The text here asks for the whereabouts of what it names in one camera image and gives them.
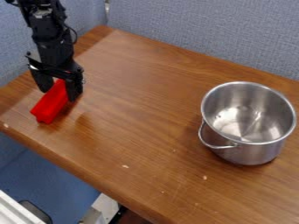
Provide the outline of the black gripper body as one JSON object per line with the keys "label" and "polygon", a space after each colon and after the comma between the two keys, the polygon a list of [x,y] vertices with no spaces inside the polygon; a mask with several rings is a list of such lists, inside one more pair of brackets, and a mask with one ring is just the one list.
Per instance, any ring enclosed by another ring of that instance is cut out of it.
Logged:
{"label": "black gripper body", "polygon": [[83,81],[84,69],[73,59],[73,43],[63,39],[56,43],[39,43],[35,52],[27,52],[29,71],[49,69],[53,79]]}

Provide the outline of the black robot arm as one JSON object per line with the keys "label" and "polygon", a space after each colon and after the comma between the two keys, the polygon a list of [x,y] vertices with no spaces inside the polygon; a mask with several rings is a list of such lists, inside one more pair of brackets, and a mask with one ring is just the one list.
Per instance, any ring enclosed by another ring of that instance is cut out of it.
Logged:
{"label": "black robot arm", "polygon": [[77,33],[67,25],[65,7],[60,0],[5,0],[16,7],[32,29],[37,53],[27,52],[28,68],[39,89],[47,93],[53,79],[64,81],[67,97],[75,102],[83,93],[83,67],[73,59]]}

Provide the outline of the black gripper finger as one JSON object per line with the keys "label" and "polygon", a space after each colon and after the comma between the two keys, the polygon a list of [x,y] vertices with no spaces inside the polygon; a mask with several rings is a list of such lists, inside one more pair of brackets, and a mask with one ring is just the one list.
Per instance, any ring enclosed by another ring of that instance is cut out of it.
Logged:
{"label": "black gripper finger", "polygon": [[45,70],[31,70],[32,77],[39,89],[47,93],[53,85],[53,71],[49,69]]}
{"label": "black gripper finger", "polygon": [[68,100],[75,102],[83,93],[83,80],[65,80]]}

